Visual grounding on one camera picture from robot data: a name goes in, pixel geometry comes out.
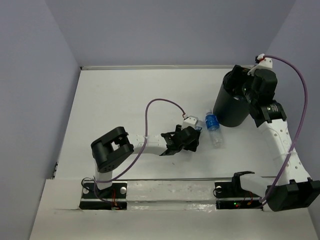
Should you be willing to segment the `green white label bottle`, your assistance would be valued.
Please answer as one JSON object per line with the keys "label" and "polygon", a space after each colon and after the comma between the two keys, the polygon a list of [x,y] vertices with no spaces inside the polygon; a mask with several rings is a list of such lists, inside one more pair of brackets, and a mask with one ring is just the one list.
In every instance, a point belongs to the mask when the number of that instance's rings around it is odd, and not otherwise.
{"label": "green white label bottle", "polygon": [[205,123],[203,121],[199,120],[195,126],[195,130],[201,133],[203,131],[204,127],[205,127]]}

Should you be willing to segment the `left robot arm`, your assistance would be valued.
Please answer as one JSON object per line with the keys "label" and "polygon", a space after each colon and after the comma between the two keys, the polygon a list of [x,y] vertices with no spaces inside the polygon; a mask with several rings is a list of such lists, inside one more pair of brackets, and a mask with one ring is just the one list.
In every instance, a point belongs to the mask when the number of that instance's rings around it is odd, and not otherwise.
{"label": "left robot arm", "polygon": [[113,192],[113,171],[128,157],[142,154],[173,156],[182,150],[195,152],[199,145],[201,127],[177,125],[175,131],[154,136],[129,135],[119,126],[93,141],[90,145],[95,160],[93,192],[106,199]]}

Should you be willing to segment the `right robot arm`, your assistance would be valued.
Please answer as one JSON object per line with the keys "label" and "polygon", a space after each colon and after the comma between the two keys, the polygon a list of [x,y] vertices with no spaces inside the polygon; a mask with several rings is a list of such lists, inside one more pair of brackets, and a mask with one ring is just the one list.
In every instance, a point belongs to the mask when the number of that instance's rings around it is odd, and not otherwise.
{"label": "right robot arm", "polygon": [[235,196],[251,192],[274,212],[307,208],[320,194],[320,182],[312,180],[295,150],[283,106],[274,100],[277,83],[272,70],[256,69],[251,73],[240,65],[223,78],[223,88],[233,99],[248,105],[278,169],[272,183],[252,171],[236,172],[230,190]]}

